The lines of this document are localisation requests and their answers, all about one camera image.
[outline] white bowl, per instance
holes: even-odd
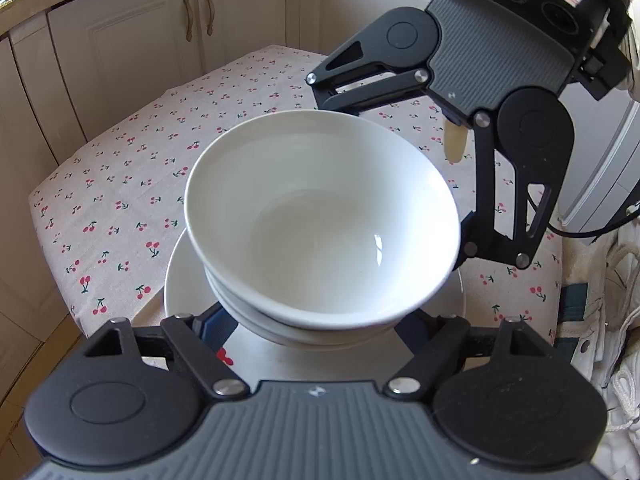
[[[390,329],[394,324],[359,328],[354,330],[305,330],[265,316],[254,309],[231,291],[225,288],[208,270],[205,270],[207,281],[213,293],[225,310],[239,324],[261,338],[279,345],[303,350],[341,350],[359,345]]]
[[[294,110],[204,150],[185,216],[198,256],[273,319],[349,330],[399,319],[448,278],[460,225],[433,164],[362,118]]]

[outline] floor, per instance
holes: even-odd
[[[71,316],[40,345],[0,403],[0,480],[17,480],[42,460],[29,437],[22,412],[32,391],[84,340]]]

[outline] cherry print tablecloth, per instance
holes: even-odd
[[[184,229],[186,179],[212,140],[246,119],[313,108],[304,76],[322,56],[270,46],[165,92],[80,148],[29,197],[44,255],[76,322],[93,333],[114,316],[132,319],[156,298]],[[463,218],[475,204],[473,135],[463,160],[442,149],[442,115],[427,98],[362,114],[420,149],[449,183]],[[497,229],[513,214],[513,170],[497,156]],[[561,282],[561,243],[548,233],[527,270],[485,260],[462,266],[467,317],[493,326],[520,316],[549,340]]]

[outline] gray gripper housing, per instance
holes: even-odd
[[[151,462],[118,471],[82,471],[47,461],[30,476],[31,480],[603,478],[587,463],[532,474],[474,460],[437,430],[423,405],[387,399],[369,382],[263,382],[246,400],[215,404],[189,438]]]
[[[431,0],[427,12],[441,35],[430,90],[466,116],[495,110],[516,88],[557,94],[574,65],[562,45],[492,0]]]

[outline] white cloth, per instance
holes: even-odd
[[[633,221],[596,244],[586,321],[572,364],[607,404],[607,428],[593,457],[594,465],[610,478],[639,480],[640,329],[628,342],[627,335],[640,317],[640,222]],[[582,352],[587,340],[590,348]],[[625,342],[626,352],[618,365]]]
[[[158,322],[169,256],[184,228],[190,169],[220,133],[249,118],[313,108],[304,76],[323,56],[270,46],[174,88],[89,142],[30,196],[33,223],[63,298],[90,335],[110,317]],[[459,164],[442,149],[442,114],[427,97],[362,114],[414,144],[448,181],[463,218],[475,206],[470,134]],[[496,226],[513,221],[513,168],[496,158]],[[561,242],[551,232],[527,270],[469,260],[467,317],[497,326],[519,316],[552,341],[561,285]]]

